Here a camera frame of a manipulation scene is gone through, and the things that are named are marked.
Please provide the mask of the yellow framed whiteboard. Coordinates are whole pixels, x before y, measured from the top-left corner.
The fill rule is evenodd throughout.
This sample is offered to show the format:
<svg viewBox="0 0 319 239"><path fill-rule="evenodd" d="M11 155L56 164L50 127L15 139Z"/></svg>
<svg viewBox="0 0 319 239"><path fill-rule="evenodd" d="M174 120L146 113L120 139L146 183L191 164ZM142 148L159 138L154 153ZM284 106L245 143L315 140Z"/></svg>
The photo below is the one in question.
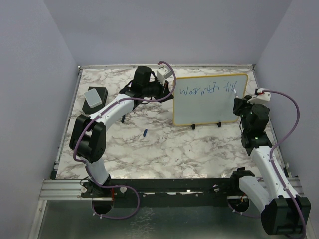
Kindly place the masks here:
<svg viewBox="0 0 319 239"><path fill-rule="evenodd" d="M246 73L179 77L173 99L173 124L233 123L234 92L242 98L248 83Z"/></svg>

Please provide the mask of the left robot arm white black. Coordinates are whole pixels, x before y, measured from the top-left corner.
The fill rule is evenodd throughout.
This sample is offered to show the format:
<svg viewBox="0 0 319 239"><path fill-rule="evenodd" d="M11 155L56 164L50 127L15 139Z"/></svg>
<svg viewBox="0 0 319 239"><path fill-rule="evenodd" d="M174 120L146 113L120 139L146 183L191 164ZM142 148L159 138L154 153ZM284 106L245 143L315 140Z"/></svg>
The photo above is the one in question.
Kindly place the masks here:
<svg viewBox="0 0 319 239"><path fill-rule="evenodd" d="M165 102L173 99L168 78L175 72L162 62L157 71L147 66L138 66L134 77L115 97L113 101L97 112L76 118L69 147L73 150L73 159L84 164L88 182L83 187L88 194L104 197L112 193L111 176L103 163L106 150L107 130L124 115L138 105L149 102Z"/></svg>

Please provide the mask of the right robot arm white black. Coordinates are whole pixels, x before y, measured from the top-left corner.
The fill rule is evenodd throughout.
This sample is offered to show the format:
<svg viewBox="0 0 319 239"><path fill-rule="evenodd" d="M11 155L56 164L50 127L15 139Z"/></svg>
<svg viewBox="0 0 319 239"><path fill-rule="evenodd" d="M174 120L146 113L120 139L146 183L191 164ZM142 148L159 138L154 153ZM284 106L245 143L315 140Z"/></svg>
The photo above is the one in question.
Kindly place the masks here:
<svg viewBox="0 0 319 239"><path fill-rule="evenodd" d="M232 174L229 189L235 195L242 192L260 212L265 232L269 235L306 235L311 204L301 197L281 170L265 128L269 122L269 108L264 103L270 96L246 95L234 99L233 113L240 117L241 143L255 162L265 186L252 172L244 169Z"/></svg>

